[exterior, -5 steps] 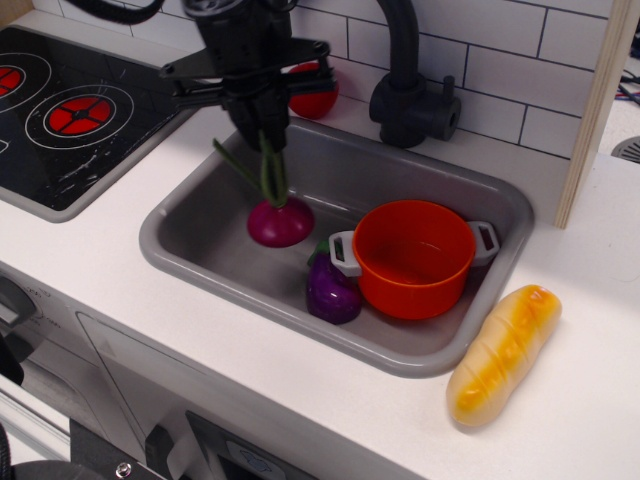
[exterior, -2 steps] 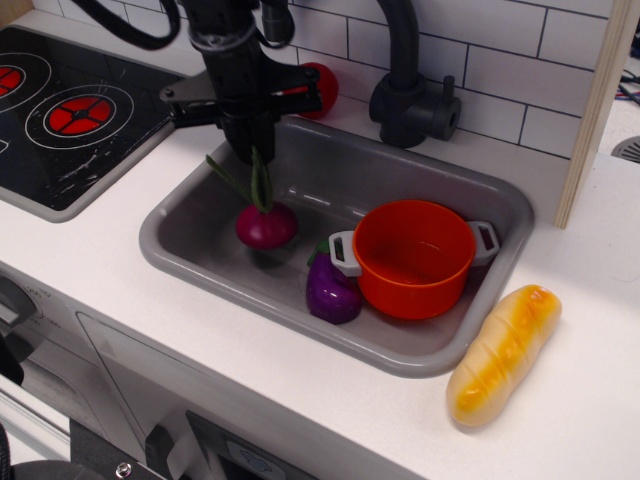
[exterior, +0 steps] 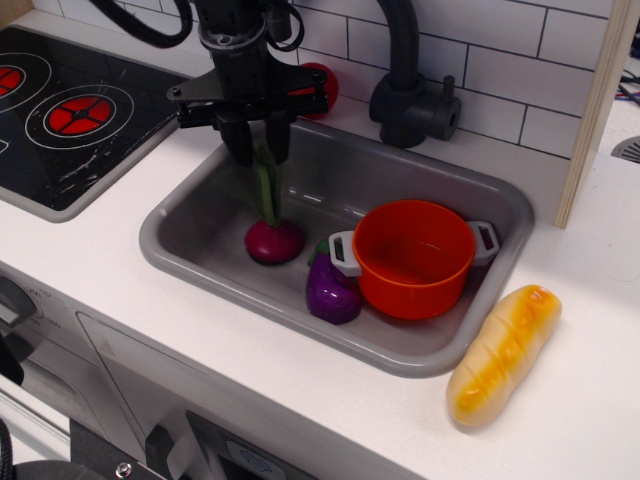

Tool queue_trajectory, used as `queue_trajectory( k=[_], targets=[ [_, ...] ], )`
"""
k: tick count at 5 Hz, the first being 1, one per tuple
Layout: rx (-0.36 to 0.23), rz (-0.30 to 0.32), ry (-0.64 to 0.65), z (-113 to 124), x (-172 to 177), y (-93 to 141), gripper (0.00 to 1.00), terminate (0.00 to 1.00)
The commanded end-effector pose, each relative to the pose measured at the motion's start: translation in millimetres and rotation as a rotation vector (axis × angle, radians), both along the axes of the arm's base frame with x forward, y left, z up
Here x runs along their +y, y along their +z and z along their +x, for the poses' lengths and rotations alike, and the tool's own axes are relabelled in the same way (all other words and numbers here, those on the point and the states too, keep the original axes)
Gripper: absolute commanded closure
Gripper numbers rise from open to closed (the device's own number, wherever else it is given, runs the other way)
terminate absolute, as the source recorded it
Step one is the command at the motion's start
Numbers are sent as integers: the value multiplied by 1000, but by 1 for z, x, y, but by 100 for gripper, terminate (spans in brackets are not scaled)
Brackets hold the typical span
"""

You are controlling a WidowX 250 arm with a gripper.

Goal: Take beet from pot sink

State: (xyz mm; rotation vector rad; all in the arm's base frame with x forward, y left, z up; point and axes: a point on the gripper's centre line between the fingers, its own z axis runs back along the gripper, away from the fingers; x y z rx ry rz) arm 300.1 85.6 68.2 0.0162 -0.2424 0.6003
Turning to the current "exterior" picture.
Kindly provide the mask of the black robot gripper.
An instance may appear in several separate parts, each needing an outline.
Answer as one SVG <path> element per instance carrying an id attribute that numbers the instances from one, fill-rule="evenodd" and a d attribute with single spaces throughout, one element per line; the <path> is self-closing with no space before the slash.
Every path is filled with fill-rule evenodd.
<path id="1" fill-rule="evenodd" d="M 275 162 L 282 164 L 289 157 L 292 121 L 329 111 L 327 74 L 274 58 L 263 19 L 236 34 L 218 32 L 204 23 L 198 33 L 214 68 L 168 89 L 167 98 L 176 104 L 181 126 L 218 122 L 235 161 L 251 167 L 253 142 L 246 121 L 265 120 L 267 145 Z"/>

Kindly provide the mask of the black robot base with screw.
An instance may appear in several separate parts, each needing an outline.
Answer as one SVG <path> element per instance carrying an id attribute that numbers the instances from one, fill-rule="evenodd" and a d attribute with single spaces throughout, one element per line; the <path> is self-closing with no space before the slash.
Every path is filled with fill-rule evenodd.
<path id="1" fill-rule="evenodd" d="M 70 460 L 34 460 L 12 466 L 11 479 L 164 479 L 75 420 Z"/>

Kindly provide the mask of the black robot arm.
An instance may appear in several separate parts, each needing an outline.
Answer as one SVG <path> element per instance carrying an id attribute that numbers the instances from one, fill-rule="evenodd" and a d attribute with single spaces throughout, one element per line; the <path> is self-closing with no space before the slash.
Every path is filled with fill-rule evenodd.
<path id="1" fill-rule="evenodd" d="M 253 163 L 252 122 L 265 123 L 266 143 L 278 164 L 289 156 L 290 125 L 299 116 L 326 113 L 327 74 L 283 63 L 268 47 L 290 34 L 284 1 L 197 1 L 198 34 L 214 69 L 167 92 L 182 128 L 210 126 L 233 158 Z"/>

